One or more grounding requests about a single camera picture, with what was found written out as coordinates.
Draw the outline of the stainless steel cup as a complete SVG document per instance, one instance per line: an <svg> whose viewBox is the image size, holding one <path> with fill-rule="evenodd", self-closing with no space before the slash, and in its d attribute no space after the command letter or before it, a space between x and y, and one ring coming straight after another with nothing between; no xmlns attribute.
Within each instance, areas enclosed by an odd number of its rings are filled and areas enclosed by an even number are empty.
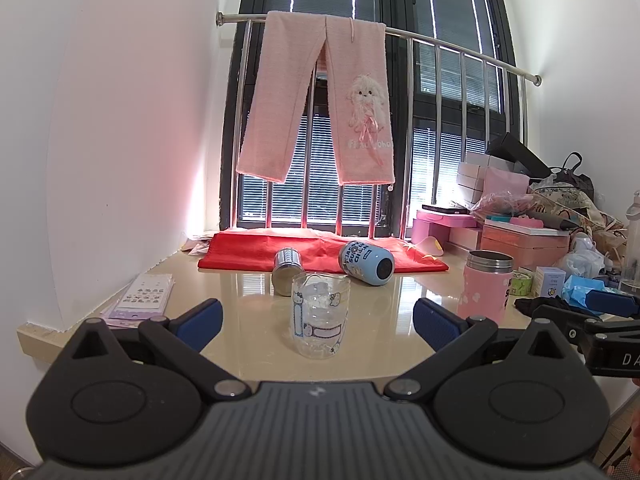
<svg viewBox="0 0 640 480"><path fill-rule="evenodd" d="M280 296L291 296L294 278L304 273L302 259L296 249L285 247L278 250L274 255L271 271L274 292Z"/></svg>

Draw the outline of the clear glass cartoon cup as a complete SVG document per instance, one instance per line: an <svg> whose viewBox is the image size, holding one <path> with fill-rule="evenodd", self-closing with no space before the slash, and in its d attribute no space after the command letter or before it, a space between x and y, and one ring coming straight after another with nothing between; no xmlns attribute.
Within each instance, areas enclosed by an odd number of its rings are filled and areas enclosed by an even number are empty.
<svg viewBox="0 0 640 480"><path fill-rule="evenodd" d="M291 335L302 356L324 360L337 354L346 332L349 295L346 275L304 273L294 278Z"/></svg>

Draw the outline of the small white box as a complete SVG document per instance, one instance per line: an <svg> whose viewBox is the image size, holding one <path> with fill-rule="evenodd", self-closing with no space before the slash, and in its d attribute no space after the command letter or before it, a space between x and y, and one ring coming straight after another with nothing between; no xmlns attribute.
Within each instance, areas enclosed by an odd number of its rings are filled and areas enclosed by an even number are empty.
<svg viewBox="0 0 640 480"><path fill-rule="evenodd" d="M534 297L556 297L563 289L566 273L554 266L537 266L532 284Z"/></svg>

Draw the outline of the pink thermos jar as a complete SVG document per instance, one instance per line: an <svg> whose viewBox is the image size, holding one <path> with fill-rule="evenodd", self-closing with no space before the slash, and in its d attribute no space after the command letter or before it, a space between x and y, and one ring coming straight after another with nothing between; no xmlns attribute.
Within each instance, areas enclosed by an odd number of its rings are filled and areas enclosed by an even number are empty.
<svg viewBox="0 0 640 480"><path fill-rule="evenodd" d="M506 315L513 266L513 258L502 252L469 252L463 269L458 315L462 318L482 316L500 324Z"/></svg>

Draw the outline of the blue plastic bag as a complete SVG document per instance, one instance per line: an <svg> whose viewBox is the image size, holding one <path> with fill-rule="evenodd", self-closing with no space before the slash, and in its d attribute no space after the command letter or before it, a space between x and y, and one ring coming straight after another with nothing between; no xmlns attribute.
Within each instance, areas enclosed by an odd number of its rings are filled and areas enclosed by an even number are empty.
<svg viewBox="0 0 640 480"><path fill-rule="evenodd" d="M572 306L586 307L586 297L592 290L605 290L605 284L599 280L571 275L562 288L562 298Z"/></svg>

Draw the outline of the sticker sheet stack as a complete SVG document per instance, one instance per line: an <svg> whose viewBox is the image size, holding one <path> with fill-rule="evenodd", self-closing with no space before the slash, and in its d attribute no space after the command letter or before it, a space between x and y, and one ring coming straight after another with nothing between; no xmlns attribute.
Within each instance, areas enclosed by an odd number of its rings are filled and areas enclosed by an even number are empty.
<svg viewBox="0 0 640 480"><path fill-rule="evenodd" d="M100 317L108 326L133 328L150 318L163 316L174 284L171 274L139 274Z"/></svg>

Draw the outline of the papers in corner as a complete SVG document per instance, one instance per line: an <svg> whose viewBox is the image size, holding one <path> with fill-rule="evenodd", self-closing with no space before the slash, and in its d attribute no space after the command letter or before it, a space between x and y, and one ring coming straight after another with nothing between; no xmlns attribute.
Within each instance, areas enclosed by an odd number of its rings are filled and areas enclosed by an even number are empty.
<svg viewBox="0 0 640 480"><path fill-rule="evenodd" d="M180 250L190 256L204 256L208 252L210 241L214 235L214 231L205 231L204 233L189 235L181 245Z"/></svg>

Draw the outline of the red cloth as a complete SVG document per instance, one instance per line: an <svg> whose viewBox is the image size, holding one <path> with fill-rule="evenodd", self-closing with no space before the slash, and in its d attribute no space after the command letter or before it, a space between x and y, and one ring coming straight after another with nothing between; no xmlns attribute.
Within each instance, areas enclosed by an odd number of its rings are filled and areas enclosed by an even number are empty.
<svg viewBox="0 0 640 480"><path fill-rule="evenodd" d="M348 242L372 243L387 249L394 256L396 273L448 270L446 263L395 237L368 240L299 228L234 228L220 231L210 240L208 252L200 259L198 267L201 270L271 272L276 253L283 248L293 248L299 253L306 271L342 273L338 254Z"/></svg>

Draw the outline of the blue printed mug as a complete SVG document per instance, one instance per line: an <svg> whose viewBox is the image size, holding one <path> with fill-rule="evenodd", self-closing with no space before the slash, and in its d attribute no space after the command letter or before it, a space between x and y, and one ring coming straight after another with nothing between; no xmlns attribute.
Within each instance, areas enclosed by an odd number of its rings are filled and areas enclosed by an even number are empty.
<svg viewBox="0 0 640 480"><path fill-rule="evenodd" d="M347 275L371 286L385 285L395 271L394 256L387 249L356 240L341 248L338 264Z"/></svg>

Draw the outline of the pink pants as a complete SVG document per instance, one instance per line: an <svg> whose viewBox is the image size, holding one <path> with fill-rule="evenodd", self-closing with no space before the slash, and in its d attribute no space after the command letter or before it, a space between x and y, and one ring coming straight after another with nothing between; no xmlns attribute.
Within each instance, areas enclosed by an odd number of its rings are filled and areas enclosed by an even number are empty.
<svg viewBox="0 0 640 480"><path fill-rule="evenodd" d="M318 103L329 121L338 183L394 183L385 45L380 22L269 12L238 173L286 180L311 78L322 75L326 88Z"/></svg>

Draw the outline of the metal window railing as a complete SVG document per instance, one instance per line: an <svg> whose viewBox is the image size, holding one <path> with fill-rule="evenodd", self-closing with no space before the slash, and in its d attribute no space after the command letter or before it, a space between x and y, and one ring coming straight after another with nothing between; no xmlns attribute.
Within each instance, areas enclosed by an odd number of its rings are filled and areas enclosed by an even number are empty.
<svg viewBox="0 0 640 480"><path fill-rule="evenodd" d="M243 142L243 134L245 128L245 119L247 118L248 102L246 97L246 77L248 64L251 58L257 58L259 55L258 47L252 46L253 28L256 24L264 24L267 17L265 14L224 14L219 12L216 14L216 25L218 27L225 24L242 24L244 28L241 30L242 40L240 47L240 57L238 74L236 75L236 91L234 99L233 112L233 129L232 129L232 152L230 162L230 197L228 211L228 226L235 228L239 219L239 197L240 193L240 177L238 174L238 160L240 157L241 146ZM453 100L445 101L442 98L442 52L450 52L457 55L459 59L460 70L460 100L457 102L460 107L460 142L461 155L466 155L466 144L468 143L468 121L469 121L469 104L466 98L466 61L471 60L480 63L483 69L483 91L484 91L484 121L485 121L485 143L491 142L491 108L489 103L489 87L488 87L488 70L496 70L498 72L497 87L501 91L498 102L502 105L501 119L504 125L504 133L507 136L517 136L518 140L525 144L528 135L528 105L526 84L529 82L536 87L542 84L542 78L539 75L527 73L520 70L514 65L491 58L488 55L475 52L468 48L452 44L445 40L437 39L430 36L424 36L418 32L409 32L405 29L389 27L385 31L387 36L399 38L406 42L406 83L407 83L407 132L405 134L405 167L402 173L401 185L401 211L398 214L398 233L399 237L404 237L407 229L407 219L410 205L410 191L412 178L412 150L413 150L413 105L419 103L425 104L422 98L417 99L416 93L416 63L414 62L414 54L416 53L417 44L425 44L433 50L434 56L434 78L435 78L435 94L432 97L434 101L434 123L436 125L436 140L434 151L434 169L432 175L432 199L437 198L437 185L439 179L440 159L442 158L442 125L450 122Z"/></svg>

